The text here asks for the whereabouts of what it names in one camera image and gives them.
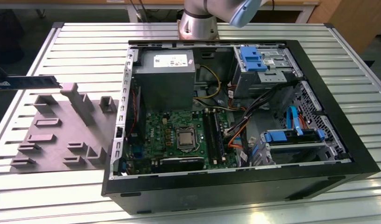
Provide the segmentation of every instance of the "cpu socket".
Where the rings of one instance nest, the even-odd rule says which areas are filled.
[[[179,127],[175,129],[177,133],[177,149],[187,153],[195,148],[194,128]]]

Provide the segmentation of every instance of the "slotted metal table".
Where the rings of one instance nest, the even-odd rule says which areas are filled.
[[[53,28],[27,76],[77,82],[90,99],[118,99],[127,40],[177,39],[174,23],[65,23]],[[381,82],[334,28],[322,24],[218,25],[221,39],[298,40],[381,168]],[[37,94],[18,91],[0,124],[0,222],[7,223],[369,223],[381,224],[381,172],[313,199],[129,216],[99,196],[102,170],[9,174],[35,114]]]

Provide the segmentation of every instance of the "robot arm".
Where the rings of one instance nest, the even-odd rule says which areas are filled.
[[[179,23],[182,39],[211,40],[217,37],[218,17],[239,28],[251,20],[259,5],[267,0],[185,0]]]

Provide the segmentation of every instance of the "ram slot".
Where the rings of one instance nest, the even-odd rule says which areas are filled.
[[[206,142],[206,147],[207,147],[209,163],[217,164],[218,154],[215,150],[214,135],[211,131],[213,122],[210,120],[207,112],[202,114],[202,126],[203,126],[205,142]]]
[[[219,123],[215,113],[209,114],[211,123],[213,123],[213,136],[214,136],[214,144],[215,144],[215,155],[218,156],[218,162],[222,162],[225,157],[225,151],[223,151],[223,143],[222,143],[222,136],[221,136],[221,130],[219,130]]]

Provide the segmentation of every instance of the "wooden cabinet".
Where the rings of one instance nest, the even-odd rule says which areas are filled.
[[[321,0],[309,23],[331,23],[357,53],[381,31],[381,0]]]

